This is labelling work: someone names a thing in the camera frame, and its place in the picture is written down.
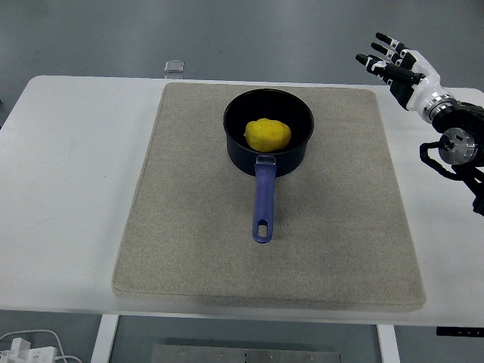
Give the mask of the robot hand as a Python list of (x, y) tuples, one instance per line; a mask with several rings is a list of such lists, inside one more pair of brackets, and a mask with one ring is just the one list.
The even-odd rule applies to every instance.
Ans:
[(426, 102), (445, 94), (440, 75), (419, 51), (383, 33), (375, 36), (371, 47), (377, 54), (357, 54), (355, 59), (389, 86), (400, 106), (423, 112)]

